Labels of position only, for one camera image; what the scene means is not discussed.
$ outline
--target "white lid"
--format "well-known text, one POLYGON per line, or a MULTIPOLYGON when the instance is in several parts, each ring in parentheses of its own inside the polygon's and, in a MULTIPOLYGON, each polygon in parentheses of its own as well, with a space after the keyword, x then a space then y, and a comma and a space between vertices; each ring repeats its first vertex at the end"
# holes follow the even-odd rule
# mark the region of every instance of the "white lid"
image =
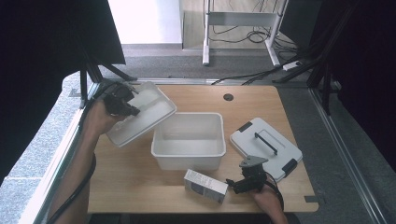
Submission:
POLYGON ((145 82, 136 87, 139 94, 129 101, 130 105, 140 110, 134 117, 130 116, 118 122, 106 134, 117 147, 123 147, 138 136, 147 133, 155 125, 167 119, 177 111, 176 105, 152 82, 145 82))
POLYGON ((255 118, 234 132, 231 142, 243 154, 268 159, 262 164, 276 182, 286 177, 303 158, 303 153, 287 138, 260 118, 255 118), (277 155, 260 137, 277 150, 277 155))

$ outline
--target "metal table frame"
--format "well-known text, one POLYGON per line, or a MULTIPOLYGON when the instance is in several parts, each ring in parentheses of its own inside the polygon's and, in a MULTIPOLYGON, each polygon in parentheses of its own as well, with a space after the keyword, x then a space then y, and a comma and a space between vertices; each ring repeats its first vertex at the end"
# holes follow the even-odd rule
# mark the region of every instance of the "metal table frame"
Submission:
POLYGON ((283 13, 288 0, 284 0, 277 13, 263 12, 222 12, 211 11, 210 0, 206 0, 205 9, 205 39, 203 49, 203 65, 209 65, 209 26, 264 26, 271 27, 272 32, 269 39, 265 40, 265 46, 274 66, 280 66, 279 59, 273 48, 274 40, 279 30, 283 13))

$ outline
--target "white cardboard box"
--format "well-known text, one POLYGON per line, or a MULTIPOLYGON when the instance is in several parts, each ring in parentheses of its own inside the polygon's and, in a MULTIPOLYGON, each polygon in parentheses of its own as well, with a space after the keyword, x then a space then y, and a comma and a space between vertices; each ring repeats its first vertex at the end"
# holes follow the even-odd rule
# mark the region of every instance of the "white cardboard box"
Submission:
POLYGON ((195 191, 218 203, 222 203, 224 201, 228 188, 226 183, 190 169, 187 170, 187 173, 184 176, 184 185, 186 189, 195 191))
POLYGON ((155 127, 151 154, 163 170, 217 170, 226 152, 219 113, 176 113, 155 127))

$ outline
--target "cable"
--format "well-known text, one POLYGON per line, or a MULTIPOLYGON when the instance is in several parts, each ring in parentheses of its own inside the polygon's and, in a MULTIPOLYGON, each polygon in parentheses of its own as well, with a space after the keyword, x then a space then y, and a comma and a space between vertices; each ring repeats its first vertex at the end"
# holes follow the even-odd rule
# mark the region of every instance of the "cable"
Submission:
POLYGON ((295 54, 295 52, 292 52, 292 51, 280 50, 280 51, 277 52, 277 57, 279 57, 279 58, 282 59, 283 61, 288 61, 289 59, 287 59, 287 58, 285 58, 284 56, 282 56, 282 54, 284 54, 284 53, 294 53, 294 54, 295 54))
POLYGON ((96 156, 93 153, 92 157, 92 163, 91 163, 91 168, 88 171, 88 173, 85 175, 84 179, 81 181, 81 183, 78 185, 78 187, 75 189, 75 191, 70 195, 70 197, 62 204, 61 207, 56 210, 56 212, 52 215, 52 217, 49 219, 47 224, 52 224, 55 223, 56 220, 61 216, 61 214, 64 213, 64 211, 70 206, 70 204, 77 198, 77 196, 82 192, 84 187, 88 184, 90 181, 93 172, 95 171, 96 168, 96 156))
POLYGON ((218 83, 220 83, 221 81, 227 80, 227 79, 238 79, 238 78, 243 78, 243 77, 253 77, 251 79, 248 79, 246 82, 242 83, 243 86, 246 86, 248 84, 251 84, 252 82, 258 80, 258 79, 263 79, 266 76, 269 76, 270 74, 273 74, 274 72, 277 72, 278 70, 282 69, 283 65, 288 64, 288 63, 292 63, 294 61, 296 61, 296 59, 299 58, 299 55, 295 55, 292 58, 288 59, 287 61, 285 61, 284 63, 282 63, 280 66, 275 67, 269 71, 265 71, 265 72, 260 72, 260 73, 256 73, 256 74, 252 74, 252 75, 244 75, 244 76, 235 76, 235 77, 224 77, 221 79, 218 79, 214 82, 211 83, 211 85, 216 85, 218 83))
POLYGON ((277 37, 276 39, 279 40, 279 41, 282 41, 282 42, 285 42, 285 43, 288 43, 288 44, 292 44, 292 45, 297 46, 294 42, 289 42, 289 41, 287 41, 287 40, 280 39, 279 37, 277 37))
POLYGON ((233 11, 233 6, 231 6, 231 0, 228 0, 228 5, 230 6, 231 10, 233 11))
POLYGON ((268 0, 267 0, 267 2, 265 3, 265 7, 264 8, 262 8, 263 6, 264 6, 264 0, 262 0, 262 6, 260 7, 260 12, 264 12, 265 11, 265 9, 267 9, 267 6, 268 6, 268 0))
MULTIPOLYGON (((214 2, 215 2, 215 1, 212 1, 212 7, 213 7, 213 8, 215 7, 215 3, 214 3, 214 2)), ((264 0, 259 0, 259 1, 257 2, 257 4, 255 5, 255 7, 253 8, 252 12, 254 12, 254 10, 256 9, 256 7, 257 7, 259 4, 261 4, 261 6, 260 6, 260 11, 262 11, 264 2, 265 2, 264 0)), ((204 28, 205 28, 205 1, 204 1, 204 3, 203 3, 203 6, 204 6, 203 12, 204 12, 204 28)), ((231 8, 232 11, 233 11, 233 6, 231 5, 231 1, 229 1, 229 6, 230 6, 230 8, 231 8)), ((225 34, 225 33, 227 33, 227 32, 230 32, 231 30, 233 30, 233 29, 235 29, 235 28, 237 28, 237 27, 239 27, 239 26, 234 26, 234 27, 229 28, 229 29, 227 29, 227 30, 224 30, 224 31, 221 31, 221 32, 217 32, 217 31, 215 30, 215 26, 212 26, 212 31, 213 31, 213 33, 214 33, 215 35, 221 35, 221 34, 225 34)), ((246 36, 245 38, 243 38, 243 39, 240 39, 240 40, 224 40, 224 39, 214 39, 214 38, 210 38, 210 37, 209 37, 208 39, 210 39, 211 41, 220 41, 220 42, 232 43, 232 44, 236 44, 236 43, 240 43, 240 42, 245 41, 245 40, 249 40, 249 41, 252 42, 252 43, 260 44, 260 43, 264 42, 268 37, 269 37, 268 31, 267 31, 267 33, 261 32, 261 31, 255 31, 255 30, 254 30, 254 27, 253 27, 253 31, 248 32, 248 33, 247 33, 247 36, 246 36), (252 39, 253 36, 258 36, 260 40, 254 40, 254 39, 252 39)))
POLYGON ((269 181, 267 181, 267 180, 265 180, 264 184, 266 184, 268 187, 270 187, 271 189, 274 190, 274 192, 276 193, 277 198, 280 201, 280 207, 282 208, 282 211, 285 210, 285 202, 283 201, 282 193, 280 192, 279 188, 277 187, 277 184, 276 184, 276 182, 274 180, 274 177, 272 175, 270 175, 269 173, 267 173, 267 172, 265 172, 265 173, 267 175, 269 175, 273 179, 274 184, 269 182, 269 181))
POLYGON ((285 47, 282 46, 281 44, 279 44, 279 42, 277 42, 276 40, 274 40, 274 43, 276 45, 276 47, 278 49, 283 49, 283 50, 287 50, 287 51, 291 51, 291 52, 296 52, 298 49, 297 48, 291 48, 291 47, 285 47))
POLYGON ((276 3, 277 3, 277 0, 276 0, 275 3, 274 3, 273 13, 275 12, 276 3))

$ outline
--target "black curtain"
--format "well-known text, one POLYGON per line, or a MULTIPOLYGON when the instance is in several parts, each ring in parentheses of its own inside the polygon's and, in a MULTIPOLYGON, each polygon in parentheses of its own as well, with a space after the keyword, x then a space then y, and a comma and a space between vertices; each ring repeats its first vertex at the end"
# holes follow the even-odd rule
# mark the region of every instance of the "black curtain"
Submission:
POLYGON ((93 57, 125 61, 107 0, 0 2, 0 54, 2 182, 52 109, 65 77, 93 57))
POLYGON ((396 1, 361 1, 331 58, 339 99, 396 171, 396 1))

